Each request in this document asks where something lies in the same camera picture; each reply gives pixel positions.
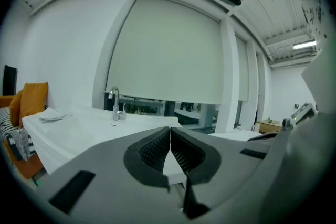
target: roller blind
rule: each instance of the roller blind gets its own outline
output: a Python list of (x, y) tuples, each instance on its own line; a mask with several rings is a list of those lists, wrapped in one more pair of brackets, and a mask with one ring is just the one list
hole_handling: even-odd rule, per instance
[(236, 36), (239, 57), (239, 100), (248, 101), (249, 74), (246, 43)]
[(168, 0), (137, 0), (118, 38), (107, 90), (168, 101), (220, 104), (220, 25)]

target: fluorescent light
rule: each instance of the fluorescent light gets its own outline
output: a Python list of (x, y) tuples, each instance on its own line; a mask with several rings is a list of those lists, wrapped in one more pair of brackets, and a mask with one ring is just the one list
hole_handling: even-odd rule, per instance
[(296, 44), (296, 45), (293, 45), (293, 50), (302, 49), (302, 48), (306, 48), (306, 47), (311, 47), (311, 46), (315, 46), (315, 45), (316, 45), (316, 41)]

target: sink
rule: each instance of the sink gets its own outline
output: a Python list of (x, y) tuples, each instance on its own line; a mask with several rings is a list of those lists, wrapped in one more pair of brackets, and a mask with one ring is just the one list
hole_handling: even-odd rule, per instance
[[(181, 127), (176, 117), (127, 114), (124, 120), (114, 121), (107, 110), (75, 107), (70, 118), (40, 123), (36, 115), (23, 118), (23, 125), (31, 135), (36, 152), (50, 174), (80, 153), (101, 142), (117, 139), (158, 127)], [(186, 177), (170, 152), (164, 174), (172, 184), (184, 182)]]

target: faucet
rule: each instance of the faucet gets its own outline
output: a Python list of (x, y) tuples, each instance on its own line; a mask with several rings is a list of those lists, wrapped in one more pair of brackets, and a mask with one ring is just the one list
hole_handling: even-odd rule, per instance
[(123, 110), (119, 111), (119, 90), (117, 86), (114, 86), (112, 88), (112, 90), (109, 93), (109, 99), (113, 98), (113, 95), (115, 96), (114, 98), (114, 106), (113, 106), (113, 120), (114, 121), (118, 121), (120, 119), (120, 116), (126, 116), (126, 110), (125, 110), (125, 106), (126, 104), (124, 104), (123, 106)]

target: striped blanket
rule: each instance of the striped blanket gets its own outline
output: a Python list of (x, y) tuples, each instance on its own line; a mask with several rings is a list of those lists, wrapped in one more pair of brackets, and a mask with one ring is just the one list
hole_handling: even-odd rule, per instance
[(13, 127), (9, 118), (9, 108), (0, 108), (0, 133), (7, 140), (18, 161), (28, 161), (36, 153), (32, 138), (24, 128)]

